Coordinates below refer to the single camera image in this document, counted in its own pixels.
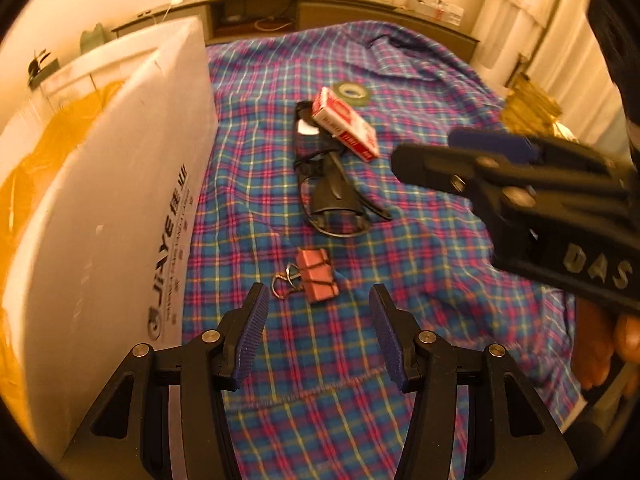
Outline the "person right hand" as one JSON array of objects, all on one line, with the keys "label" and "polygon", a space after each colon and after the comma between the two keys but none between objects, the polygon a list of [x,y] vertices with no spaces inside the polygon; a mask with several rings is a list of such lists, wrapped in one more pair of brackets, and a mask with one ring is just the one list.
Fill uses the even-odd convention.
[{"label": "person right hand", "polygon": [[612,318],[589,300],[576,299],[575,338],[570,366],[586,391],[600,387],[610,374],[613,356],[639,365],[639,319]]}]

